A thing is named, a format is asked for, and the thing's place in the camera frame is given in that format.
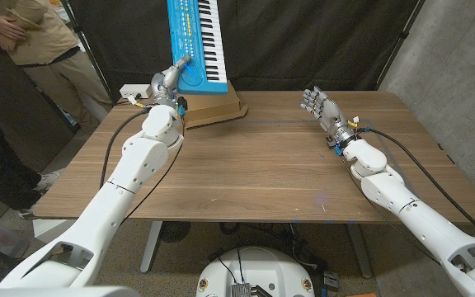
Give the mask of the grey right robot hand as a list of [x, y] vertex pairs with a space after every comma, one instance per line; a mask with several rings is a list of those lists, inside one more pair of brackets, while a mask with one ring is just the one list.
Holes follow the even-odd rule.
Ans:
[[338, 105], [319, 87], [305, 89], [304, 103], [300, 106], [311, 113], [327, 133], [327, 145], [344, 149], [349, 142], [356, 140], [355, 132], [349, 127]]

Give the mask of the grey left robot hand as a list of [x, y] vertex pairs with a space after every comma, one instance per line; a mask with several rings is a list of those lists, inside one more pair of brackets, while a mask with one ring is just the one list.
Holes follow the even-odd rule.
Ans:
[[188, 54], [184, 55], [168, 69], [153, 75], [151, 88], [155, 104], [176, 106], [175, 90], [178, 78], [190, 59], [191, 57]]

